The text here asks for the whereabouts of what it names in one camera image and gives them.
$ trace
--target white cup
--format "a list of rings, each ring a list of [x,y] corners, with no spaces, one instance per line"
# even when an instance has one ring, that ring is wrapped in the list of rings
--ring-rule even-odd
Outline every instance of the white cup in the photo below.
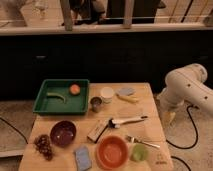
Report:
[[[101,98],[104,103],[110,103],[115,92],[111,87],[103,87],[101,89]]]

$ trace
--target grapes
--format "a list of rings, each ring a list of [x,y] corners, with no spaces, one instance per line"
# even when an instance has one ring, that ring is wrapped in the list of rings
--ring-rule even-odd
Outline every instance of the grapes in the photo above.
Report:
[[[53,153],[52,148],[50,146],[50,138],[46,134],[42,134],[35,138],[34,144],[36,146],[36,150],[43,154],[44,158],[48,161],[52,160]]]

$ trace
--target fork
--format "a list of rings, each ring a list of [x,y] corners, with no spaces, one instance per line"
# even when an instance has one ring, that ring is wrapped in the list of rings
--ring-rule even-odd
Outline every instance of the fork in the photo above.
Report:
[[[126,135],[126,140],[131,142],[131,143],[142,143],[142,144],[145,144],[145,145],[148,145],[148,146],[151,146],[151,147],[155,147],[155,148],[160,148],[159,145],[156,145],[156,144],[152,144],[152,143],[148,143],[146,141],[142,141],[142,140],[139,140],[135,137],[132,137],[130,135]]]

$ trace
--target small bowl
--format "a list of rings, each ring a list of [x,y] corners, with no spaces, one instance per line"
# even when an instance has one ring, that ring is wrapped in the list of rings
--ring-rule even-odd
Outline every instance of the small bowl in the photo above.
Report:
[[[96,160],[102,169],[121,167],[128,159],[126,142],[118,136],[107,136],[96,147]]]
[[[53,144],[59,147],[68,146],[76,135],[76,127],[70,121],[60,121],[56,123],[50,132],[50,139]]]

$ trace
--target black cable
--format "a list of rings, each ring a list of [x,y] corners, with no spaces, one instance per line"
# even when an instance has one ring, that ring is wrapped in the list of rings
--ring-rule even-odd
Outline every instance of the black cable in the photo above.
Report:
[[[188,12],[189,12],[189,10],[190,10],[190,8],[191,8],[191,6],[192,6],[193,1],[194,1],[194,0],[191,0],[191,1],[189,2],[189,5],[188,5],[188,7],[187,7],[187,9],[186,9],[186,12],[185,12],[184,15],[183,15],[183,18],[182,18],[182,20],[181,20],[181,23],[184,22],[186,16],[188,15]]]
[[[5,27],[6,25],[8,25],[10,22],[8,21],[8,22],[6,22],[6,23],[4,23],[4,24],[2,24],[2,25],[0,25],[0,28],[3,28],[3,27]]]
[[[188,165],[185,161],[183,161],[182,159],[180,159],[179,157],[171,156],[171,158],[172,158],[172,159],[179,160],[180,162],[182,162],[182,163],[187,167],[187,169],[188,169],[189,171],[191,171],[191,168],[189,167],[189,165]]]
[[[176,148],[179,148],[179,149],[183,149],[183,150],[187,150],[187,149],[193,148],[193,147],[197,144],[197,142],[198,142],[198,131],[197,131],[197,127],[196,127],[196,125],[195,125],[195,123],[194,123],[194,120],[193,120],[193,118],[192,118],[192,116],[191,116],[191,114],[190,114],[190,111],[189,111],[190,108],[195,108],[195,107],[194,107],[193,105],[189,105],[189,106],[187,107],[187,109],[186,109],[186,110],[187,110],[187,113],[189,114],[189,118],[190,118],[191,121],[192,121],[193,127],[194,127],[194,129],[195,129],[195,134],[196,134],[195,142],[194,142],[191,146],[188,146],[188,147],[180,147],[180,146],[178,146],[178,145],[173,144],[171,141],[166,140],[166,142],[169,143],[170,145],[172,145],[172,146],[174,146],[174,147],[176,147]]]
[[[16,127],[14,127],[13,125],[11,125],[9,122],[7,122],[6,120],[4,120],[2,117],[0,117],[0,120],[2,120],[4,123],[6,123],[7,125],[9,125],[11,128],[13,128],[16,132],[18,132],[25,140],[25,142],[28,144],[27,142],[27,138],[24,136],[24,134],[21,133],[21,131],[19,131]]]

